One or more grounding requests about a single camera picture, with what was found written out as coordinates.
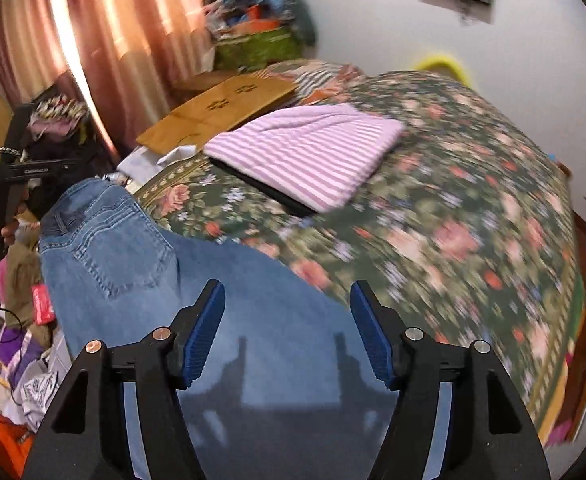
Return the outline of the blue denim jeans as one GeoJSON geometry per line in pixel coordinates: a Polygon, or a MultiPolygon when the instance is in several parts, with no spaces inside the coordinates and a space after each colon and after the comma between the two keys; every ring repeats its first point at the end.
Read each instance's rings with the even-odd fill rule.
{"type": "Polygon", "coordinates": [[[235,243],[161,228],[124,188],[66,191],[43,218],[39,253],[66,343],[136,342],[226,292],[203,372],[179,393],[211,479],[363,479],[396,396],[378,382],[353,317],[281,262],[235,243]]]}

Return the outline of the floral green bedspread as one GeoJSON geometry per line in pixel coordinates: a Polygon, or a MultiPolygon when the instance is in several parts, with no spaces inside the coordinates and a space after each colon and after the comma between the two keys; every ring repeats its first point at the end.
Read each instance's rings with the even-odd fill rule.
{"type": "Polygon", "coordinates": [[[360,77],[325,102],[405,127],[343,209],[303,216],[202,155],[161,171],[136,200],[165,229],[246,244],[337,300],[365,280],[440,342],[490,341],[548,437],[585,307],[565,174],[444,76],[360,77]]]}

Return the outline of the cluttered clothes heap beside bed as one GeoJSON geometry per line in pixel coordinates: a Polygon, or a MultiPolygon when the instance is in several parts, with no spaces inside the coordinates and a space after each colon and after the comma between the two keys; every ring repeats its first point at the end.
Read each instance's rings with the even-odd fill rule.
{"type": "Polygon", "coordinates": [[[28,145],[22,162],[45,159],[80,160],[80,168],[57,180],[28,182],[18,215],[16,241],[0,260],[0,414],[36,431],[61,382],[61,370],[48,364],[54,322],[36,325],[32,286],[44,284],[40,271],[39,222],[62,192],[80,180],[96,152],[87,105],[54,94],[30,102],[28,145]]]}

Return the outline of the wooden lap desk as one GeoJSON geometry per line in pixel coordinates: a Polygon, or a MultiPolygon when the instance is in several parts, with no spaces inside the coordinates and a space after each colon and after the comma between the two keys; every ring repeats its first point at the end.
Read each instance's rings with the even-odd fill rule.
{"type": "Polygon", "coordinates": [[[218,133],[270,113],[293,98],[295,90],[296,84],[288,80],[233,76],[176,107],[136,141],[159,155],[182,145],[202,150],[218,133]]]}

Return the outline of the patchwork striped blanket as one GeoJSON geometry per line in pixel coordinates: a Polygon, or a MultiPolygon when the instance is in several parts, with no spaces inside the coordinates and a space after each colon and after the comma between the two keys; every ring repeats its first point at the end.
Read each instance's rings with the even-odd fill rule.
{"type": "Polygon", "coordinates": [[[295,84],[294,94],[284,107],[318,103],[367,79],[367,75],[355,65],[310,58],[271,64],[254,76],[277,78],[295,84]]]}

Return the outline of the red snack packet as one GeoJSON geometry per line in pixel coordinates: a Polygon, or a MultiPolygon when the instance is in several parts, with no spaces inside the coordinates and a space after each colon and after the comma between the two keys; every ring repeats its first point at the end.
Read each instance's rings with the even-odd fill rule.
{"type": "Polygon", "coordinates": [[[56,315],[45,284],[32,286],[33,316],[36,325],[47,325],[54,322],[56,315]]]}

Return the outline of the pink striped folded garment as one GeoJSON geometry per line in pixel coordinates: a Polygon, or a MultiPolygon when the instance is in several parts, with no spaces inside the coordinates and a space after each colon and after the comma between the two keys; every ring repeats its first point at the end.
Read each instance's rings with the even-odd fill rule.
{"type": "Polygon", "coordinates": [[[317,212],[343,207],[404,124],[349,104],[283,108],[214,136],[204,154],[317,212]]]}

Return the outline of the orange pink curtain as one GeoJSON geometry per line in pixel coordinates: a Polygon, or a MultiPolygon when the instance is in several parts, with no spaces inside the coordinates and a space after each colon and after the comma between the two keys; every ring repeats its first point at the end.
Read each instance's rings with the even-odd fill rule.
{"type": "Polygon", "coordinates": [[[213,65],[211,0],[0,0],[0,97],[81,96],[110,148],[130,151],[213,65]]]}

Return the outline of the green fabric storage bin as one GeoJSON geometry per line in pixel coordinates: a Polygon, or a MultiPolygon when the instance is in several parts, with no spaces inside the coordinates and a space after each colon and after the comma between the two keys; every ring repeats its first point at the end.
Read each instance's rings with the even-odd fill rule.
{"type": "Polygon", "coordinates": [[[215,70],[253,72],[303,54],[303,44],[291,29],[279,27],[267,32],[219,40],[215,47],[215,70]]]}

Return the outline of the pile of clothes on bin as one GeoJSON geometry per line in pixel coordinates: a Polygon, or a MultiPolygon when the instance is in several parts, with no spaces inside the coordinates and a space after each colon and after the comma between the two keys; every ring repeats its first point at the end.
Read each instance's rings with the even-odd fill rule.
{"type": "Polygon", "coordinates": [[[306,47],[317,44],[317,29],[305,0],[216,0],[205,6],[205,23],[215,37],[238,36],[253,21],[276,21],[306,47]]]}

